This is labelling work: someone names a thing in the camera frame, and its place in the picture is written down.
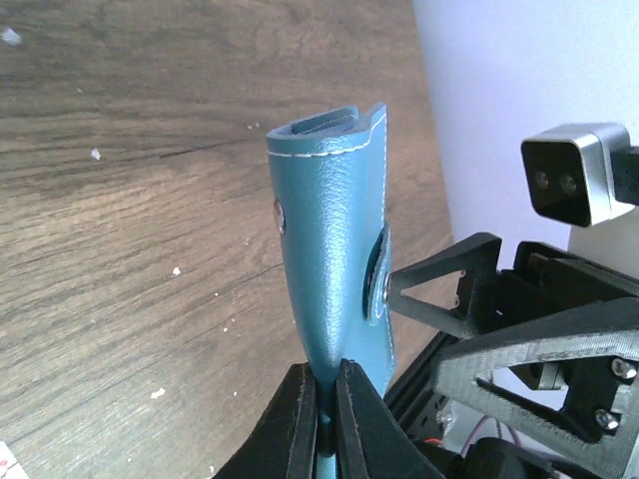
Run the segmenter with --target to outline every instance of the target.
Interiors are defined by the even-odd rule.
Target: wooden surface
[[[0,440],[32,479],[203,479],[304,360],[268,129],[387,102],[394,267],[451,241],[410,3],[1,6]],[[394,329],[403,370],[432,332]]]

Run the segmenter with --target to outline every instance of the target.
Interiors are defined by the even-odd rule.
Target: blue leather pouch
[[[298,120],[270,131],[267,144],[289,294],[329,436],[343,358],[357,361],[380,395],[394,372],[386,107]]]

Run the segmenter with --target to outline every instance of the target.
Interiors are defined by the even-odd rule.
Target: depth camera
[[[588,228],[634,207],[615,200],[610,155],[630,147],[616,123],[568,124],[521,144],[530,199],[546,218]]]

